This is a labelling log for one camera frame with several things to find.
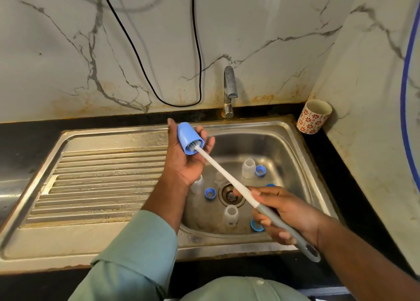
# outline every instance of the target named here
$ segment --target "sink drain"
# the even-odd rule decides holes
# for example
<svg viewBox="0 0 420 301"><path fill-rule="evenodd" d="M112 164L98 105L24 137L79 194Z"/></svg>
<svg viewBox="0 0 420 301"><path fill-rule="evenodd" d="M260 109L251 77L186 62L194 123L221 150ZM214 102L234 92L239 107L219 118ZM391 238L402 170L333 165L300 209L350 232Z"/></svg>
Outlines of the sink drain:
<svg viewBox="0 0 420 301"><path fill-rule="evenodd" d="M219 199L225 206L234 205L240 207L244 204L245 198L234 195L232 184L226 184L219 188Z"/></svg>

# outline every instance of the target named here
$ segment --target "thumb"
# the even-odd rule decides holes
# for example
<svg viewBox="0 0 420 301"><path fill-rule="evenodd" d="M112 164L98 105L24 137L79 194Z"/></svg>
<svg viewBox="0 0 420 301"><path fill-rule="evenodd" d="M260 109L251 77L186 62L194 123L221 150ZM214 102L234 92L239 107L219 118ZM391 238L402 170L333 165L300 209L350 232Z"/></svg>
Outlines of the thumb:
<svg viewBox="0 0 420 301"><path fill-rule="evenodd" d="M252 196L259 202L266 206L280 209L284 203L285 198L275 194L261 193L256 189L251 190Z"/></svg>
<svg viewBox="0 0 420 301"><path fill-rule="evenodd" d="M175 121L171 118L168 119L168 146L178 144L178 132Z"/></svg>

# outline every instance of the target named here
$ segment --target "red floral mug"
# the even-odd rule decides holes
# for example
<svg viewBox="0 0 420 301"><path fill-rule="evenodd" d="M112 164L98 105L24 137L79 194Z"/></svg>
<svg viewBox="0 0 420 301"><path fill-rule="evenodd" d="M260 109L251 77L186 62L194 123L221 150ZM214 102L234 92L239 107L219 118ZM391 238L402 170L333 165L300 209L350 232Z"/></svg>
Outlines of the red floral mug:
<svg viewBox="0 0 420 301"><path fill-rule="evenodd" d="M333 112L333 108L327 102L321 100L308 100L303 108L296 127L305 134L315 134Z"/></svg>

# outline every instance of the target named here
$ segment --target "white marble with gray veins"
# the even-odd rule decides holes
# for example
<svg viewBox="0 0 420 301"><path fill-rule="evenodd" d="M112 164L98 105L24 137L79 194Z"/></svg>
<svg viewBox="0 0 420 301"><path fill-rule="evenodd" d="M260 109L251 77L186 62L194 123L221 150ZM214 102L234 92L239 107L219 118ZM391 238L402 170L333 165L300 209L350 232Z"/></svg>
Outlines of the white marble with gray veins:
<svg viewBox="0 0 420 301"><path fill-rule="evenodd" d="M419 0L356 0L310 97L334 113L327 135L420 275L420 193L400 124L404 57ZM420 33L407 83L407 129L420 169Z"/></svg>
<svg viewBox="0 0 420 301"><path fill-rule="evenodd" d="M111 0L161 98L198 99L190 0ZM303 102L353 0L196 0L203 102ZM0 0L0 122L171 111L147 85L105 0Z"/></svg>

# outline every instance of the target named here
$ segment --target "blue pipe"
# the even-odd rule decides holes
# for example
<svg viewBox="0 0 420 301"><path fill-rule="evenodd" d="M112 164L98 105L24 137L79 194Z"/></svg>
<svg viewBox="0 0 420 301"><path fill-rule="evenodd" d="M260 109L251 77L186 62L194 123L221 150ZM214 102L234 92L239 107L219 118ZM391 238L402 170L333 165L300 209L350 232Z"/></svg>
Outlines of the blue pipe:
<svg viewBox="0 0 420 301"><path fill-rule="evenodd" d="M416 16L414 17L413 26L410 32L410 39L408 40L407 53L404 58L404 68L402 71L401 79L401 96L400 96L400 118L401 118L401 133L402 141L404 143L405 155L407 156L408 165L410 166L411 174L413 175L414 182L416 183L417 189L420 192L420 176L416 168L416 164L413 159L413 154L410 148L410 142L408 139L407 132L407 120L406 120L406 93L407 93L407 80L408 70L410 69L410 60L413 52L413 46L416 39L416 33L420 20L420 1L417 7Z"/></svg>

